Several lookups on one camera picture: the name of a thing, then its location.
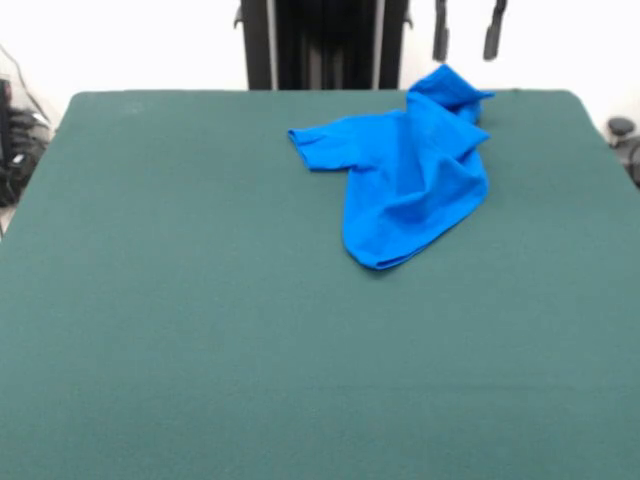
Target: black metal frame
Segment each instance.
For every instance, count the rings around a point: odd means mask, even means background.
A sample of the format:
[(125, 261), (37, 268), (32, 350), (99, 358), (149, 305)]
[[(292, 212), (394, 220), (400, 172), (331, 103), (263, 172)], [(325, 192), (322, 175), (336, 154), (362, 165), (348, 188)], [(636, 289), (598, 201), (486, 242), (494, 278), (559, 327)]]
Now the black metal frame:
[[(313, 85), (316, 88), (372, 88), (376, 0), (308, 0), (306, 8), (301, 8), (301, 2), (302, 0), (274, 0), (278, 88), (312, 88), (309, 81), (311, 48), (322, 62), (322, 78), (318, 85)], [(251, 90), (271, 89), (273, 85), (266, 4), (266, 0), (242, 0), (241, 3)], [(379, 88), (398, 88), (407, 5), (408, 0), (385, 2), (380, 78), (377, 85)], [(311, 19), (313, 22), (307, 18), (309, 11), (315, 12), (315, 17)], [(325, 39), (336, 36), (336, 29), (337, 36), (341, 39), (339, 48), (335, 43), (325, 42)]]
[(271, 90), (271, 55), (266, 0), (242, 0), (242, 23), (249, 89)]
[(382, 53), (380, 55), (381, 89), (397, 89), (400, 77), (400, 58), (402, 57), (402, 34), (407, 17), (409, 0), (387, 0), (384, 9), (384, 28), (382, 32)]

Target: blue cloth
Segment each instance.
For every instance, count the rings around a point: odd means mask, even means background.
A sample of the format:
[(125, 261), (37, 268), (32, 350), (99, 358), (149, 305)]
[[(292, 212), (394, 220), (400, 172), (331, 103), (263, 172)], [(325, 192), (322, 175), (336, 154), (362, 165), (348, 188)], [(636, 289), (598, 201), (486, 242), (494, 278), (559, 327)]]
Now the blue cloth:
[(398, 265), (469, 215), (486, 197), (474, 125), (492, 96), (441, 66), (407, 93), (407, 111), (346, 117), (289, 130), (311, 170), (349, 169), (343, 239), (358, 262)]

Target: black equipment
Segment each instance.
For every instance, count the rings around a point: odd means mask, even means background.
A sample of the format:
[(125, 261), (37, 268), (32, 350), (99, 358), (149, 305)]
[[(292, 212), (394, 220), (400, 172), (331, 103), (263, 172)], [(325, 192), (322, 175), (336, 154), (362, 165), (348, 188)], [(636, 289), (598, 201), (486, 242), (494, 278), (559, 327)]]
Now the black equipment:
[(11, 84), (0, 79), (0, 207), (18, 202), (47, 145), (46, 124), (13, 108)]
[[(251, 90), (396, 89), (408, 0), (242, 0)], [(435, 0), (433, 58), (447, 58), (447, 2)], [(484, 59), (498, 55), (507, 0), (497, 0)]]

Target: crumpled fabric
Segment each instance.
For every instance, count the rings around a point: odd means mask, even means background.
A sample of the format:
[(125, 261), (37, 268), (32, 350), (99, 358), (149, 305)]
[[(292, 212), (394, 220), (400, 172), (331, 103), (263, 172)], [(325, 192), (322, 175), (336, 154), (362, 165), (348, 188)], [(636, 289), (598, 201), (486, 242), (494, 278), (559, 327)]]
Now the crumpled fabric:
[(358, 262), (403, 263), (482, 203), (476, 147), (489, 135), (475, 122), (491, 96), (443, 65), (411, 87), (406, 111), (289, 130), (309, 169), (348, 170), (343, 241)]

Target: black clip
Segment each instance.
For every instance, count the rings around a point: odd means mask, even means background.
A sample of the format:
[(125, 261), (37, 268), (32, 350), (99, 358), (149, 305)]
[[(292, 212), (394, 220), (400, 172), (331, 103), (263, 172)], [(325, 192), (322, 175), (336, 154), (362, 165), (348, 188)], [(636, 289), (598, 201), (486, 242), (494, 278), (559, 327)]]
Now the black clip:
[(447, 28), (447, 0), (436, 0), (436, 33), (433, 39), (433, 59), (444, 62), (449, 47)]
[(494, 60), (498, 56), (498, 45), (500, 44), (500, 29), (502, 27), (502, 16), (507, 9), (507, 0), (497, 0), (493, 9), (491, 25), (487, 29), (487, 38), (484, 42), (484, 59)]

